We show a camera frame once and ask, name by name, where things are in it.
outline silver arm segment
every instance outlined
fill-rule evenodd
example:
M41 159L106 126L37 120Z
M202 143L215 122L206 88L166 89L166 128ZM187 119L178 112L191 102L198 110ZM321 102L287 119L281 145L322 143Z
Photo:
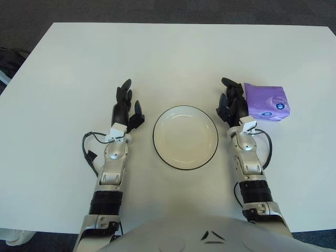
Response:
M243 196L243 215L249 222L292 236L280 208L273 201L263 166L257 156L255 133L256 121L251 117L240 118L241 125L231 127L227 136L231 138L238 184Z
M114 138L115 141L109 143L104 150L104 166L98 174L90 211L84 217L74 252L99 250L114 239L114 234L120 226L119 209L125 164L129 154L128 144L132 138L125 134L126 127L122 127L121 124L114 123L112 129L123 131L123 137Z

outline black bag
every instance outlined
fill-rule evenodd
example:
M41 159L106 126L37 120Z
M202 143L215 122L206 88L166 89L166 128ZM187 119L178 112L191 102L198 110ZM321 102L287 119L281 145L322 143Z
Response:
M0 70L11 79L26 60L20 53L29 54L28 51L22 49L0 47Z

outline white object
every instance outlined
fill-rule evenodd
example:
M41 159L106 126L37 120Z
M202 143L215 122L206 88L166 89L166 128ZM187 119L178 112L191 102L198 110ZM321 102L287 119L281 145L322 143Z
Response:
M149 221L99 251L335 252L336 250L303 243L233 218L176 215Z
M240 126L231 127L226 135L228 138L231 138L233 133L244 134L244 133L255 133L255 128L257 126L257 121L250 115L247 117L240 118Z
M126 130L126 125L115 122L110 129L110 134L105 136L105 142L111 142L112 140L121 142L127 140L132 142L132 136L129 134L125 134Z
M193 170L213 157L217 150L218 134L214 122L202 110L177 106L158 118L153 142L158 155L168 165Z
M6 240L9 246L18 246L28 242L35 233L34 231L0 228L0 240Z
M128 78L145 122L131 132L124 231L174 213L245 220L233 195L228 125L215 111L227 77L284 87L291 116L258 121L273 141L268 185L292 232L335 228L336 201L326 193L336 177L335 136L319 130L325 118L336 124L335 41L327 27L53 24L0 96L0 226L80 231L97 179L81 140L89 131L109 133L117 87ZM219 137L214 157L187 172L162 162L152 141L162 112L182 104L207 113ZM255 139L264 163L267 140ZM104 148L86 140L98 154L95 167Z

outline white table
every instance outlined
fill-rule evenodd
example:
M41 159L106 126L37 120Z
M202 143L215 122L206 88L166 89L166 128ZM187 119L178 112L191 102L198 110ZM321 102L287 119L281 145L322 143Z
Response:
M221 77L284 87L290 117L258 122L274 145L272 195L292 232L336 228L336 39L328 28L91 23L53 24L0 96L0 227L79 232L96 182L81 139L109 131L116 88L128 78L146 121L132 131L125 231L185 211L244 219L228 125L215 112ZM218 129L216 154L195 171L169 167L152 143L157 118L181 104L205 111ZM258 144L265 160L265 139ZM101 166L104 146L90 139L87 148Z

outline plate rim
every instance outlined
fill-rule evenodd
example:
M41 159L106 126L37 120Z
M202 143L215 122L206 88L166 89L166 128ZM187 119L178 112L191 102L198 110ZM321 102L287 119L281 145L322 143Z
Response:
M213 153L212 156L209 158L209 160L206 161L204 164L202 164L202 165L200 165L200 166L198 166L198 167L192 168L192 169L182 169L182 168L175 167L174 165L168 164L168 163L165 161L165 159L163 159L163 158L160 156L160 154L159 154L159 152L157 151L156 146L155 146L155 141L154 141L154 131L155 131L156 124L158 123L158 120L159 120L159 119L161 118L161 116L162 116L163 114L165 114L168 110L171 110L171 109L176 108L176 107L191 107L191 108L197 109L197 110L203 112L207 117L209 117L209 119L212 121L212 123L213 123L214 126L215 126L215 130L216 130L216 134L217 134L217 144L216 144L216 149L215 149L214 153ZM154 125L154 128L153 128L153 133L152 133L152 139L153 139L153 145L154 145L155 151L156 151L156 153L159 155L159 157L161 158L161 160L162 160L163 162L165 162L167 165L171 166L172 168L178 169L178 170L180 170L180 171L192 171L192 170L198 169L198 168L204 166L205 164L207 164L207 163L214 157L214 155L215 155L215 153L216 153L216 151L217 151L217 148L218 148L218 142L219 142L218 131L217 131L217 127L216 127L215 122L214 122L214 121L211 119L211 117L210 117L207 113L205 113L202 109L199 109L199 108L194 107L194 106L191 106L191 105L177 105L177 106L173 106L173 107L171 107L171 108L165 110L165 111L158 117L158 119L157 119L156 122L155 122L155 125Z

